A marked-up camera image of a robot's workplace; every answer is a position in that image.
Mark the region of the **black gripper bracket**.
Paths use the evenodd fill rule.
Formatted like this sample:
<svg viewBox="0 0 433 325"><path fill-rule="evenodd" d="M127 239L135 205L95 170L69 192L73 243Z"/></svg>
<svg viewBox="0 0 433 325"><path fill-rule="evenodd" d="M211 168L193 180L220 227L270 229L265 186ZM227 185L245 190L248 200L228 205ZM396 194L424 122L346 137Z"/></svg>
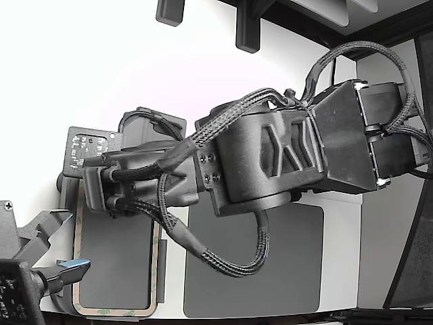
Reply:
<svg viewBox="0 0 433 325"><path fill-rule="evenodd" d="M11 201L1 201L1 258L41 258L50 248L49 238L66 223L73 213L67 209L41 211L24 227L17 227ZM90 260L74 259L51 267L32 268L32 279L42 297L59 293L63 287L80 282Z"/></svg>

